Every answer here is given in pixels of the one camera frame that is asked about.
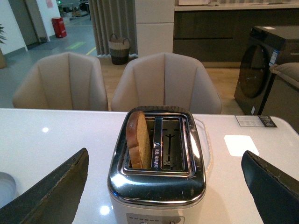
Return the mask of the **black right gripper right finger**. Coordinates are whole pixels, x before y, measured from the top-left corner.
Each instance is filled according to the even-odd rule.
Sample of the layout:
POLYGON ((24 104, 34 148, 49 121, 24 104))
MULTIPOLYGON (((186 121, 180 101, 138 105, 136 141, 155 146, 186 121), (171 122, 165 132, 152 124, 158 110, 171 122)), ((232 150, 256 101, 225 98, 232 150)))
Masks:
POLYGON ((299 181, 251 151, 243 154, 241 167, 263 223, 299 222, 299 181))

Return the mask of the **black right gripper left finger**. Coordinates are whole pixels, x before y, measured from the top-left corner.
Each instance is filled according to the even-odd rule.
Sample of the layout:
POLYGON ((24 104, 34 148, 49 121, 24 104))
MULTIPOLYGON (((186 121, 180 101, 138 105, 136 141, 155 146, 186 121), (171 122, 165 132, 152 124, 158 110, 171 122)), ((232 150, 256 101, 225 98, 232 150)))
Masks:
POLYGON ((2 224, 71 224, 88 176, 86 148, 0 209, 2 224))

